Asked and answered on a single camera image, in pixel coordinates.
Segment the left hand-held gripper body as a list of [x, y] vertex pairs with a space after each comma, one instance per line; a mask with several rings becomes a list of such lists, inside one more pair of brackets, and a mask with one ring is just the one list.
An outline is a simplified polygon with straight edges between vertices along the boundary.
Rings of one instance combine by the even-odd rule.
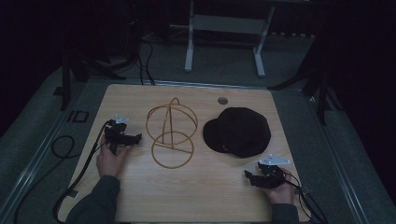
[[121, 117], [116, 114], [113, 119], [110, 119], [106, 122], [106, 144], [114, 155], [117, 154], [118, 144], [122, 142], [122, 138], [124, 137], [124, 131], [127, 127], [128, 121], [129, 120], [127, 118]]

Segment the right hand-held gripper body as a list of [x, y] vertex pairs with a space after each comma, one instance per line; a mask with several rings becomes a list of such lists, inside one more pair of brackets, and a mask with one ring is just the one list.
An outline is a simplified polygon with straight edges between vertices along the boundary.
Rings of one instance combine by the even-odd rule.
[[288, 165], [290, 160], [269, 154], [258, 162], [258, 167], [262, 172], [259, 177], [258, 185], [264, 189], [275, 189], [286, 182], [284, 172], [279, 168], [280, 165]]

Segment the orange wire hat stand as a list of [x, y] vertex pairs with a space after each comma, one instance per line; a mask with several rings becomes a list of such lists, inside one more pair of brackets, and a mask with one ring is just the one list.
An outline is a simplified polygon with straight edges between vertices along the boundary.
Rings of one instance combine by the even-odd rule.
[[165, 169], [177, 169], [193, 157], [193, 137], [198, 130], [195, 112], [183, 105], [178, 98], [150, 109], [146, 119], [146, 131], [152, 139], [152, 159]]

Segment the black bucket hat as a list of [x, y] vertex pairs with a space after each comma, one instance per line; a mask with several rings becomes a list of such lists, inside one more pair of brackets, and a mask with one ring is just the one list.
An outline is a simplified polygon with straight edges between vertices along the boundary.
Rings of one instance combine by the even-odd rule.
[[246, 107], [228, 107], [203, 128], [204, 141], [212, 150], [239, 158], [262, 154], [271, 137], [266, 117]]

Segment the person's right hand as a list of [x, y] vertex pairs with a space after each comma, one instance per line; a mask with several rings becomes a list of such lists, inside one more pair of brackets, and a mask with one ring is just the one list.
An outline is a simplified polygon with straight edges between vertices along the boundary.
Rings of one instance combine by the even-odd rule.
[[286, 182], [275, 189], [263, 189], [272, 204], [294, 204], [294, 189], [290, 184], [291, 172], [282, 168]]

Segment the person's left hand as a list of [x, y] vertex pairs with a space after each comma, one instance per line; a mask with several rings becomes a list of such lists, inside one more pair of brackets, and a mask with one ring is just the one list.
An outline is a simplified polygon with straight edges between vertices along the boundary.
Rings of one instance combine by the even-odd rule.
[[117, 155], [114, 155], [108, 148], [106, 139], [102, 137], [100, 152], [96, 157], [96, 167], [99, 176], [113, 176], [118, 178], [130, 149], [130, 146], [123, 147]]

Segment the black tripod stand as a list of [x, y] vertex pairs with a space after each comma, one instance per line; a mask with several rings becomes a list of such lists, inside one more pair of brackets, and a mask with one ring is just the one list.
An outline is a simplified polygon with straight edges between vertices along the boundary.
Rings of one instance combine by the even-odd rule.
[[268, 87], [268, 90], [280, 91], [305, 79], [306, 82], [302, 88], [302, 93], [304, 96], [313, 97], [318, 91], [317, 116], [320, 123], [325, 125], [328, 85], [335, 66], [335, 59], [336, 50], [334, 49], [332, 36], [321, 32], [312, 42], [296, 75], [280, 84]]
[[66, 39], [62, 58], [62, 111], [66, 110], [71, 101], [70, 73], [74, 74], [76, 81], [86, 82], [90, 77], [86, 67], [91, 66], [101, 75], [111, 79], [125, 80], [125, 77], [117, 75], [115, 71], [137, 60], [141, 43], [141, 35], [134, 29], [127, 29], [126, 34], [125, 61], [117, 64], [111, 64], [109, 54], [120, 54], [120, 50], [108, 50], [106, 40], [98, 29], [74, 32]]

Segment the black rectangular floor bracket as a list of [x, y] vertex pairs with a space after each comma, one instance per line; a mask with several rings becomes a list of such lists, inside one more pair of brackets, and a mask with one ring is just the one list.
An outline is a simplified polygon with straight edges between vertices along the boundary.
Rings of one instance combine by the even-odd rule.
[[67, 122], [84, 123], [87, 122], [89, 113], [86, 111], [72, 110], [67, 118]]

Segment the white desk frame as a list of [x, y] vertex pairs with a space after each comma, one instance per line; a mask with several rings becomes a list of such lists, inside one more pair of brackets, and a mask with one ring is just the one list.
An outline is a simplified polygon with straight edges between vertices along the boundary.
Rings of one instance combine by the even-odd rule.
[[192, 70], [194, 53], [194, 32], [212, 31], [223, 33], [235, 33], [245, 35], [257, 35], [259, 43], [252, 49], [258, 77], [266, 75], [262, 61], [262, 48], [268, 35], [270, 24], [275, 13], [275, 7], [269, 7], [264, 19], [246, 19], [196, 14], [194, 12], [194, 0], [190, 0], [188, 46], [185, 58], [184, 70]]

